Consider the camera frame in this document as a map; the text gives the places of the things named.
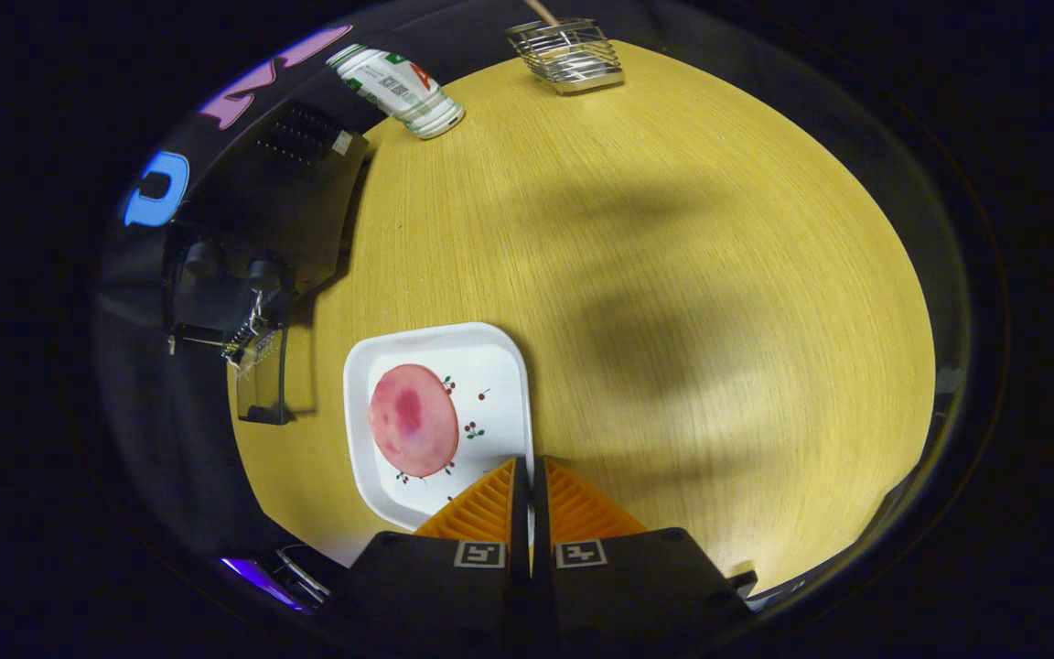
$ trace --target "white plate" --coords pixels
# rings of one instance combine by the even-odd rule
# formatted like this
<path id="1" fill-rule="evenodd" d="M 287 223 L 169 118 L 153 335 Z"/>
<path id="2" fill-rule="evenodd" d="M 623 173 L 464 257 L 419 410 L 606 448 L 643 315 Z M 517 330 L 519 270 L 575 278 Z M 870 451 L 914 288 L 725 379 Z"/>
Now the white plate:
<path id="1" fill-rule="evenodd" d="M 402 364 L 433 371 L 443 387 L 450 387 L 457 412 L 452 467 L 424 479 L 402 476 L 389 464 L 369 428 L 372 389 Z M 493 325 L 427 327 L 352 346 L 344 362 L 344 422 L 356 489 L 369 508 L 407 529 L 417 529 L 452 497 L 511 458 L 526 456 L 527 476 L 534 477 L 527 367 L 514 342 Z M 468 429 L 471 422 L 476 426 Z"/>

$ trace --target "wire utensil holder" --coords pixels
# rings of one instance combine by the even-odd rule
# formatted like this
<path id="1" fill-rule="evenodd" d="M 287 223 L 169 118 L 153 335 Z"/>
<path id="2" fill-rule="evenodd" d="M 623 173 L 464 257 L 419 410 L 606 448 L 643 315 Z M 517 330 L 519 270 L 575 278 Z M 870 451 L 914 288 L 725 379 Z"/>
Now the wire utensil holder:
<path id="1" fill-rule="evenodd" d="M 505 34 L 527 67 L 560 94 L 624 82 L 616 50 L 590 18 L 511 26 Z"/>

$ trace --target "white can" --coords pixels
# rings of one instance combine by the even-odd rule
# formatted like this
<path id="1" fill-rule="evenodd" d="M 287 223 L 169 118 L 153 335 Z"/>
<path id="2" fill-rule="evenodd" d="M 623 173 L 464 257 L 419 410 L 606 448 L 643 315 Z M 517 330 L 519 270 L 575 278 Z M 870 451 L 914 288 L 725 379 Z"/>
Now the white can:
<path id="1" fill-rule="evenodd" d="M 331 56 L 328 66 L 352 91 L 422 139 L 442 135 L 466 116 L 466 110 L 430 74 L 401 55 L 352 43 Z"/>

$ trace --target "cherry pattern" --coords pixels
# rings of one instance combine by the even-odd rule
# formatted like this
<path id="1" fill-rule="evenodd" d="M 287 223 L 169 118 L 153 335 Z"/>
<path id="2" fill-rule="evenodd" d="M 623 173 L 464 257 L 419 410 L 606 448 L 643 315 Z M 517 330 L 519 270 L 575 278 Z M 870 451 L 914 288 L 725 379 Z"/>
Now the cherry pattern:
<path id="1" fill-rule="evenodd" d="M 445 471 L 447 471 L 448 476 L 453 476 L 453 471 L 450 470 L 450 468 L 452 466 L 454 466 L 454 463 L 451 462 L 450 464 L 447 464 L 447 466 L 445 467 Z M 422 477 L 422 476 L 414 476 L 414 479 L 417 479 L 417 480 L 422 481 L 423 483 L 426 483 L 426 479 L 424 479 L 424 477 Z M 397 471 L 397 480 L 401 481 L 401 484 L 403 484 L 403 485 L 408 484 L 409 483 L 409 474 L 406 474 L 405 471 Z"/>

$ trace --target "wooden table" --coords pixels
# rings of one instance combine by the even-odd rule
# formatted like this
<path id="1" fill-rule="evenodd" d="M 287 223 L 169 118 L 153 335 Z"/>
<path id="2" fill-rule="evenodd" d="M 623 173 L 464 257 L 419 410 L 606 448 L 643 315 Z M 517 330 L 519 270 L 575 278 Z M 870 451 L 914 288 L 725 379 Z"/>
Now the wooden table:
<path id="1" fill-rule="evenodd" d="M 443 137 L 369 131 L 348 274 L 290 330 L 298 418 L 234 421 L 264 510 L 330 558 L 393 529 L 352 480 L 344 358 L 418 327 L 510 333 L 536 453 L 759 592 L 852 543 L 917 462 L 933 337 L 890 221 L 761 101 L 618 49 L 624 86 L 561 97 L 512 59 L 448 84 L 468 116 Z"/>

